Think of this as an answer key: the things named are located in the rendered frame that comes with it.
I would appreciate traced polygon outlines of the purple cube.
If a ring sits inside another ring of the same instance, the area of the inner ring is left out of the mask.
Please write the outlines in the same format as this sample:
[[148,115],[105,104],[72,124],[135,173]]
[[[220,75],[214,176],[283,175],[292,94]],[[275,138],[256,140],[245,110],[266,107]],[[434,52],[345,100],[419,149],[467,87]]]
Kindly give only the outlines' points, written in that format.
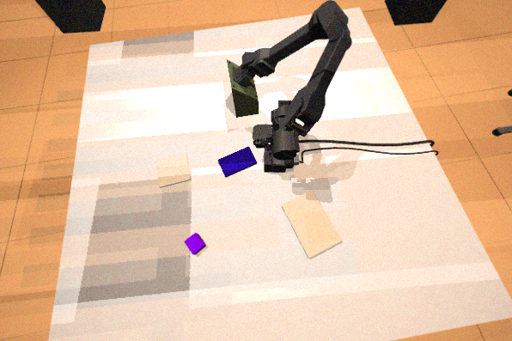
[[190,236],[187,240],[185,240],[185,243],[191,250],[192,254],[197,254],[204,247],[206,247],[206,244],[204,243],[204,241],[197,232]]

